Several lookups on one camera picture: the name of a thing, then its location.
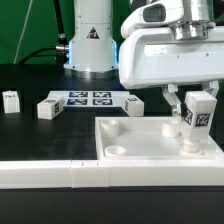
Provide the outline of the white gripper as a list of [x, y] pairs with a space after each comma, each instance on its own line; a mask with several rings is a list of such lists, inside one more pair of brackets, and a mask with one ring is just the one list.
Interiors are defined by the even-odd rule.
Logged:
[[209, 29], [205, 40], [177, 41], [168, 27], [135, 31], [120, 47], [119, 80], [126, 89], [165, 85], [172, 116], [180, 117], [177, 85], [203, 82], [204, 91], [218, 94], [218, 80], [224, 80], [224, 27]]

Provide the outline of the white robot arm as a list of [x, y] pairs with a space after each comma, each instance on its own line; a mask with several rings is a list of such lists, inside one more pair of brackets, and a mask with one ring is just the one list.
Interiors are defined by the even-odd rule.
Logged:
[[104, 77], [119, 70], [127, 89], [162, 86], [174, 113], [177, 87], [201, 84], [215, 95], [224, 80], [224, 27], [209, 18], [207, 0], [130, 0], [121, 26], [124, 42], [111, 34], [112, 0], [74, 0], [75, 35], [68, 45], [69, 74]]

